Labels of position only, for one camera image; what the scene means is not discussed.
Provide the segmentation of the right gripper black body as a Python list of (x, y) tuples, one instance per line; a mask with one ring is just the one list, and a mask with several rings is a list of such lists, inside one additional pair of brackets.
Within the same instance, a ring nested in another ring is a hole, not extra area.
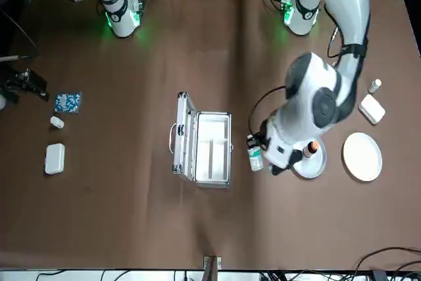
[(24, 75), (8, 64), (1, 64), (1, 90), (22, 91)]

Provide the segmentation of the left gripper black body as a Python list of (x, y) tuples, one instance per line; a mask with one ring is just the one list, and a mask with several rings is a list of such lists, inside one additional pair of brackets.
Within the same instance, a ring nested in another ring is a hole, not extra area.
[(262, 150), (267, 150), (270, 143), (270, 138), (267, 137), (268, 120), (263, 120), (256, 133), (254, 133), (251, 129), (250, 120), (248, 120), (247, 125), (249, 129), (249, 135), (247, 136), (247, 148), (252, 149), (254, 147), (259, 147)]

